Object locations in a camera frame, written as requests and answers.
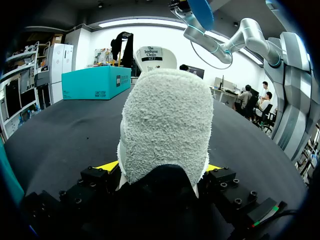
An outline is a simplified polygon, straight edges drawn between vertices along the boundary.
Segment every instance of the terry cloth towel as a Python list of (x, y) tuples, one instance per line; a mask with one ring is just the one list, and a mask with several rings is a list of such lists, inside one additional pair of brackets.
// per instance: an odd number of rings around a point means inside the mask
[(117, 148), (129, 184), (174, 164), (195, 186), (209, 164), (212, 118), (211, 91), (198, 76), (175, 69), (143, 74), (124, 104)]

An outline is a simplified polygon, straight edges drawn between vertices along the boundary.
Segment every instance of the black table surface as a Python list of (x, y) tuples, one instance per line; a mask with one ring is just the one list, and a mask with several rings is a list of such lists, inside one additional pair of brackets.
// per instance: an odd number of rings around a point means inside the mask
[[(13, 172), (26, 194), (46, 190), (58, 198), (88, 166), (117, 160), (122, 109), (130, 89), (111, 100), (62, 100), (27, 121), (5, 143)], [(259, 128), (217, 100), (213, 104), (210, 163), (228, 166), (258, 201), (271, 197), (298, 209), (307, 189), (285, 153)], [(226, 239), (232, 226), (221, 218), (217, 237)], [(274, 224), (276, 234), (289, 221)]]

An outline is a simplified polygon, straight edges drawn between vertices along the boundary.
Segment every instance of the shelf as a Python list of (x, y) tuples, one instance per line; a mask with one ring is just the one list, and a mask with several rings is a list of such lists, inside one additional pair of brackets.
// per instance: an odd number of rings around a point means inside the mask
[(8, 77), (10, 77), (10, 76), (12, 76), (12, 75), (14, 75), (14, 74), (17, 74), (17, 73), (20, 73), (20, 72), (22, 72), (22, 71), (24, 71), (24, 70), (27, 70), (27, 69), (29, 69), (29, 68), (32, 68), (32, 67), (34, 67), (34, 66), (35, 66), (35, 64), (33, 63), (33, 64), (29, 64), (29, 65), (26, 65), (26, 66), (18, 67), (18, 68), (16, 68), (15, 70), (12, 70), (12, 71), (7, 72), (6, 74), (2, 75), (2, 76), (0, 77), (0, 81), (2, 81), (3, 79), (8, 78)]
[(21, 108), (19, 111), (17, 111), (14, 115), (12, 115), (9, 119), (4, 121), (4, 125), (9, 123), (13, 118), (15, 118), (18, 114), (20, 114), (23, 110), (27, 109), (31, 105), (35, 104), (37, 101), (34, 100), (33, 102), (30, 102), (29, 104), (25, 105), (23, 108)]
[(22, 60), (22, 59), (26, 59), (30, 56), (32, 56), (33, 54), (36, 54), (38, 51), (27, 51), (27, 52), (23, 52), (23, 53), (20, 53), (20, 54), (17, 54), (17, 55), (14, 55), (14, 56), (11, 56), (11, 57), (8, 57), (5, 62), (8, 63), (10, 61), (19, 61), (19, 60)]

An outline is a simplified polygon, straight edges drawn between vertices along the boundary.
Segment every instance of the lab equipment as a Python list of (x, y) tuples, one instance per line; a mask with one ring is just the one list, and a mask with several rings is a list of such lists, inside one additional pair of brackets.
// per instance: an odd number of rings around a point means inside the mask
[(320, 118), (319, 81), (302, 39), (296, 33), (282, 32), (279, 38), (265, 40), (259, 24), (254, 19), (244, 18), (237, 32), (226, 42), (219, 43), (206, 34), (208, 27), (200, 24), (187, 1), (173, 0), (169, 8), (187, 25), (183, 35), (228, 64), (226, 68), (233, 62), (233, 53), (244, 47), (264, 58), (264, 71), (274, 85), (278, 100), (271, 138), (296, 162)]

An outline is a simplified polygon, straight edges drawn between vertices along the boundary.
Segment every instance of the cardboard box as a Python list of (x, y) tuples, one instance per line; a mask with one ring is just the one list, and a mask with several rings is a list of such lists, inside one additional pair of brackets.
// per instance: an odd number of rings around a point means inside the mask
[(130, 86), (131, 68), (100, 66), (62, 74), (64, 100), (109, 100)]
[(51, 45), (60, 44), (63, 36), (64, 36), (63, 34), (58, 34), (58, 33), (54, 34)]

